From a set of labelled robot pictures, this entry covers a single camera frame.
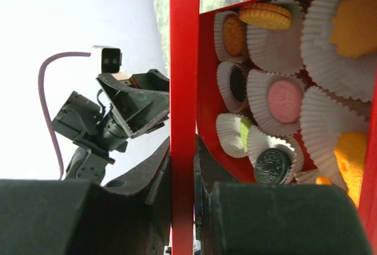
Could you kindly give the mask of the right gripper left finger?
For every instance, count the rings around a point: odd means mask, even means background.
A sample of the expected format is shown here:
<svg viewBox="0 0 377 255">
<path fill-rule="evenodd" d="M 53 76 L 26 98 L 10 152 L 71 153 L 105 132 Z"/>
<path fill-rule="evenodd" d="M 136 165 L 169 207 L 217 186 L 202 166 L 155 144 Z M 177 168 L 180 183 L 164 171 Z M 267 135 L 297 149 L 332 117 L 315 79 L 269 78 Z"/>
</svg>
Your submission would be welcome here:
<svg viewBox="0 0 377 255">
<path fill-rule="evenodd" d="M 170 238 L 169 140 L 99 186 L 1 181 L 2 254 L 162 254 Z"/>
</svg>

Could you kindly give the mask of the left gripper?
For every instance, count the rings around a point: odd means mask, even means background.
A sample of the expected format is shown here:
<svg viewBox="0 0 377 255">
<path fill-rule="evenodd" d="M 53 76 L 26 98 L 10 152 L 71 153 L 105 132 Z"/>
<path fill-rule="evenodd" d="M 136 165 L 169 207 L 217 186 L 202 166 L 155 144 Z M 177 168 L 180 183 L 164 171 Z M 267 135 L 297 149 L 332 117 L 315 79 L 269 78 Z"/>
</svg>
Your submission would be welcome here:
<svg viewBox="0 0 377 255">
<path fill-rule="evenodd" d="M 112 113 L 130 138 L 164 125 L 170 114 L 170 80 L 159 70 L 134 74 L 127 79 L 103 73 L 97 81 L 113 107 Z"/>
</svg>

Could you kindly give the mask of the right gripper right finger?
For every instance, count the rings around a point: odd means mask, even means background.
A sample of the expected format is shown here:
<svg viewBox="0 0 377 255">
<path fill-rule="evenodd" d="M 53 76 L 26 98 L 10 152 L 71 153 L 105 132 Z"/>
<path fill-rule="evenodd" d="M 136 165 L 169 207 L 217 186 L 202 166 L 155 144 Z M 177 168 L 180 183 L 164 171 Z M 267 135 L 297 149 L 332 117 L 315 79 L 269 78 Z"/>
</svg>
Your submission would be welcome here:
<svg viewBox="0 0 377 255">
<path fill-rule="evenodd" d="M 371 254 L 353 202 L 335 186 L 242 183 L 201 138 L 194 156 L 203 254 Z"/>
</svg>

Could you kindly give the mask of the black sandwich cookie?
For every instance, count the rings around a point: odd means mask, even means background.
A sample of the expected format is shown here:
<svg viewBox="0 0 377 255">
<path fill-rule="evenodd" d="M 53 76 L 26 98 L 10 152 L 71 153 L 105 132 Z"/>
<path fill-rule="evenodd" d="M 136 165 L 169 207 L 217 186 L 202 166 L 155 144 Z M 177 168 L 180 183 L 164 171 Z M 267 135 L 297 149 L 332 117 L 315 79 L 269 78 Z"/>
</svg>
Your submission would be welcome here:
<svg viewBox="0 0 377 255">
<path fill-rule="evenodd" d="M 254 164 L 254 177 L 261 184 L 283 184 L 292 165 L 290 156 L 277 148 L 264 150 Z"/>
<path fill-rule="evenodd" d="M 230 90 L 238 102 L 246 99 L 246 79 L 241 68 L 235 68 L 230 74 Z"/>
</svg>

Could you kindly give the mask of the green sandwich cookie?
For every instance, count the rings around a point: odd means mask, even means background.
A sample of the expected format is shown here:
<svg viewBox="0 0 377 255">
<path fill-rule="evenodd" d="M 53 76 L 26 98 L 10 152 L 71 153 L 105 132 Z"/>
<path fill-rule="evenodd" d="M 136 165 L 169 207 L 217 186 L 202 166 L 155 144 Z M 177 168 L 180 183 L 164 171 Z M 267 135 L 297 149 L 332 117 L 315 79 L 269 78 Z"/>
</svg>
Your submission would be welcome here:
<svg viewBox="0 0 377 255">
<path fill-rule="evenodd" d="M 244 150 L 247 151 L 247 139 L 249 135 L 250 128 L 253 126 L 253 123 L 247 117 L 242 117 L 240 120 L 240 138 Z"/>
</svg>

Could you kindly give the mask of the orange round sandwich cookie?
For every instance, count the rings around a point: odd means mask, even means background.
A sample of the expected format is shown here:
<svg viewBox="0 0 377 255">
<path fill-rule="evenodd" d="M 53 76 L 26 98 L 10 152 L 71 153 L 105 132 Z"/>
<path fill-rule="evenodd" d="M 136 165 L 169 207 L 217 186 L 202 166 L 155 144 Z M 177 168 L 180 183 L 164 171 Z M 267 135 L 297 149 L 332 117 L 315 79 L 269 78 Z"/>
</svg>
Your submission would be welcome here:
<svg viewBox="0 0 377 255">
<path fill-rule="evenodd" d="M 246 42 L 245 25 L 237 15 L 226 16 L 221 35 L 224 48 L 229 55 L 237 57 L 243 53 Z"/>
</svg>

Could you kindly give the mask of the red box lid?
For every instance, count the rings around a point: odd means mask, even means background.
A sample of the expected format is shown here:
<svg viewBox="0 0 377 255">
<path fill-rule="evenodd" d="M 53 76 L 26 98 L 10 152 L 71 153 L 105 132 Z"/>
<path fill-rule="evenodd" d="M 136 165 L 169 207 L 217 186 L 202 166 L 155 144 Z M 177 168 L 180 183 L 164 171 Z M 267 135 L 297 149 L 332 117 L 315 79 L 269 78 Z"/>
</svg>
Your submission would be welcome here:
<svg viewBox="0 0 377 255">
<path fill-rule="evenodd" d="M 200 0 L 170 0 L 172 253 L 193 252 Z"/>
</svg>

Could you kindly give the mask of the pink sandwich cookie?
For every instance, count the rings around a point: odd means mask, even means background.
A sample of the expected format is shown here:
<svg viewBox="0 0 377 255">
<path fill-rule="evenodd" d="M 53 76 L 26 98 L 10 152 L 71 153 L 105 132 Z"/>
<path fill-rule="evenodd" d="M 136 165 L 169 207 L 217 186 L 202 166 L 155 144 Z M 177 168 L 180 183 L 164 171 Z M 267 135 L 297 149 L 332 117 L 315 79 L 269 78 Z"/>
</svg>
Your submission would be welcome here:
<svg viewBox="0 0 377 255">
<path fill-rule="evenodd" d="M 303 92 L 294 82 L 278 80 L 267 92 L 267 106 L 279 122 L 288 124 L 299 119 Z"/>
</svg>

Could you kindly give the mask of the orange round cookie hidden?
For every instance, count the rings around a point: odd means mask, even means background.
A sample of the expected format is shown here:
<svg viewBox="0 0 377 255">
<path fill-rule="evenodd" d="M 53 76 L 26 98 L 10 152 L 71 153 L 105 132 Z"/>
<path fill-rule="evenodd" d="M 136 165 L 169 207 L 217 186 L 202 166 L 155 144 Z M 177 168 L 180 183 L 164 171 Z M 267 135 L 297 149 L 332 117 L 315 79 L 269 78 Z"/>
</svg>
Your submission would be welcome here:
<svg viewBox="0 0 377 255">
<path fill-rule="evenodd" d="M 248 25 L 271 30 L 287 30 L 292 24 L 292 14 L 281 6 L 253 2 L 239 9 L 239 19 Z"/>
</svg>

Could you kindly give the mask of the brown round cookie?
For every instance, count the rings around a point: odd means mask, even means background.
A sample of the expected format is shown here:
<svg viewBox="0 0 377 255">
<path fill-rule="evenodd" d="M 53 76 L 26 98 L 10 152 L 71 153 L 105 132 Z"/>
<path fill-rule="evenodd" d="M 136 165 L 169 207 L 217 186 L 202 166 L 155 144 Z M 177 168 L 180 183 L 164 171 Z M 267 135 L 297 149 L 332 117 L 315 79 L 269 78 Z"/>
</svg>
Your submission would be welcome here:
<svg viewBox="0 0 377 255">
<path fill-rule="evenodd" d="M 342 0 L 331 23 L 330 43 L 339 55 L 358 58 L 376 52 L 376 0 Z"/>
</svg>

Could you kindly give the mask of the orange fish cookie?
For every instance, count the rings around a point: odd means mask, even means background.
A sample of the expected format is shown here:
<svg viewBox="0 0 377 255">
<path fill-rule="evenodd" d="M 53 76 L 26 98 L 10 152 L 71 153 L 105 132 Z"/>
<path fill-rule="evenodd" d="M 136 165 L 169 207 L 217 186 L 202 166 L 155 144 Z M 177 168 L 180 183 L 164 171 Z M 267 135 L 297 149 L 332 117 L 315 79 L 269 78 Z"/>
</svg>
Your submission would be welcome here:
<svg viewBox="0 0 377 255">
<path fill-rule="evenodd" d="M 334 154 L 339 172 L 347 186 L 347 194 L 359 207 L 365 171 L 368 133 L 344 132 L 335 145 Z"/>
</svg>

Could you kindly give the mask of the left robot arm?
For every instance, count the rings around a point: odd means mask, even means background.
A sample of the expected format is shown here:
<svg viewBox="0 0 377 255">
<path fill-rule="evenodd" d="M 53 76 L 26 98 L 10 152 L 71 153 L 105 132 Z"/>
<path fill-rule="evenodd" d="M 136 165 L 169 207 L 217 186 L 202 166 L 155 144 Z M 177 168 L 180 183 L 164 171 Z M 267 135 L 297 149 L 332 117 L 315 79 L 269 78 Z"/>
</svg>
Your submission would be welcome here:
<svg viewBox="0 0 377 255">
<path fill-rule="evenodd" d="M 54 130 L 77 145 L 66 170 L 66 178 L 100 183 L 110 152 L 125 152 L 127 140 L 163 127 L 170 112 L 170 81 L 160 71 L 125 78 L 123 74 L 97 76 L 100 92 L 110 107 L 72 92 L 52 124 Z"/>
</svg>

